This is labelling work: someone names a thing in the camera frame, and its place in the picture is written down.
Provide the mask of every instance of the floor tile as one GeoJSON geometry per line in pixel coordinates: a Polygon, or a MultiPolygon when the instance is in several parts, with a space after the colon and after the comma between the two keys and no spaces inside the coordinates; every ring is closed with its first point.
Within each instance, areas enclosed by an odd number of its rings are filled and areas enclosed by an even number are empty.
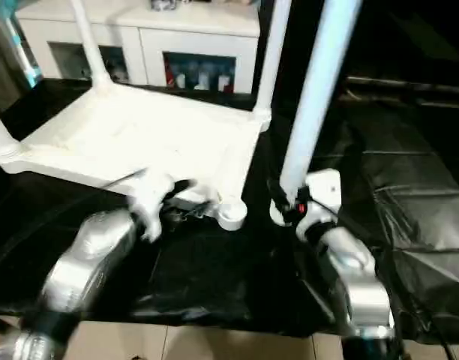
{"type": "Polygon", "coordinates": [[[314,360],[311,339],[183,326],[168,328],[163,360],[314,360]]]}
{"type": "Polygon", "coordinates": [[[65,360],[161,360],[166,326],[115,322],[83,322],[73,336],[65,360]]]}

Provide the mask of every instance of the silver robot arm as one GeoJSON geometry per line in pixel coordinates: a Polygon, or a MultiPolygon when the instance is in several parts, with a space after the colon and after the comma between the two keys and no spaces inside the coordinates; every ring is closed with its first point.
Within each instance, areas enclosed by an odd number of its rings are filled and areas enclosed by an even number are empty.
{"type": "Polygon", "coordinates": [[[143,238],[153,242],[161,235],[163,202],[192,185],[148,171],[132,180],[132,214],[125,209],[101,212],[84,221],[73,245],[48,274],[36,308],[22,317],[21,331],[0,344],[0,360],[63,359],[71,335],[134,246],[137,224],[132,215],[145,227],[143,238]]]}
{"type": "Polygon", "coordinates": [[[37,309],[0,344],[0,360],[58,360],[107,278],[135,242],[125,210],[92,215],[49,273],[37,309]]]}

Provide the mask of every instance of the white table leg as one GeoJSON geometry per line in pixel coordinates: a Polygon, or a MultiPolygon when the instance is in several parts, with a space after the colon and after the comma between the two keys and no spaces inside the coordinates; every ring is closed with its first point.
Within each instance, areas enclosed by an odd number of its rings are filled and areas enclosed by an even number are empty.
{"type": "Polygon", "coordinates": [[[18,155],[21,145],[8,132],[0,119],[0,163],[18,155]]]}
{"type": "Polygon", "coordinates": [[[274,3],[265,61],[262,66],[261,80],[259,81],[258,98],[253,110],[255,117],[262,122],[262,131],[268,130],[272,120],[273,92],[280,66],[284,35],[287,32],[290,9],[291,0],[276,0],[274,3]]]}

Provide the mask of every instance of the glass cabinet door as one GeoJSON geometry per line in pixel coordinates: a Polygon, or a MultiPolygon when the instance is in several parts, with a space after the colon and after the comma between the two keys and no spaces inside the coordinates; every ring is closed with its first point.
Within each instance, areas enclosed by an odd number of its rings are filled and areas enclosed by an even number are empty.
{"type": "MultiPolygon", "coordinates": [[[[49,48],[63,79],[89,80],[91,71],[83,45],[78,43],[49,42],[49,48]]],[[[111,79],[117,83],[129,83],[128,68],[119,46],[99,46],[103,62],[111,79]]]]}

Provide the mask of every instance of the white cabinet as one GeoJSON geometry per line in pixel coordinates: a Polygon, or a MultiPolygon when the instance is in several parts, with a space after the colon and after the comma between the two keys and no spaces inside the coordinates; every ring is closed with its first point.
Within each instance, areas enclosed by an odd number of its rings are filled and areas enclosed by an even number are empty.
{"type": "MultiPolygon", "coordinates": [[[[221,80],[227,77],[231,92],[251,92],[260,36],[256,7],[193,2],[158,12],[151,10],[149,0],[84,2],[95,40],[115,80],[168,86],[184,74],[185,87],[193,89],[204,73],[211,89],[226,91],[221,80]]],[[[69,1],[24,4],[16,17],[43,76],[89,77],[69,1]]]]}

